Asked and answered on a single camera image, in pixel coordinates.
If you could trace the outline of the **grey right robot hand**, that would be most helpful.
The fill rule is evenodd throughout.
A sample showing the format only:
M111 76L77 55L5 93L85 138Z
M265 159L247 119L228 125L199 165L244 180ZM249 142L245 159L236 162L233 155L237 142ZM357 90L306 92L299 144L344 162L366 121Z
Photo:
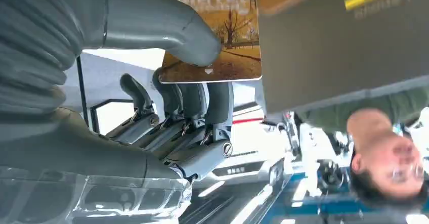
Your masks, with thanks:
M65 71L86 49L163 49L212 64L221 45L178 0L1 0L1 165L82 175L203 178L232 153L228 136L165 166L140 148L92 133L62 107Z

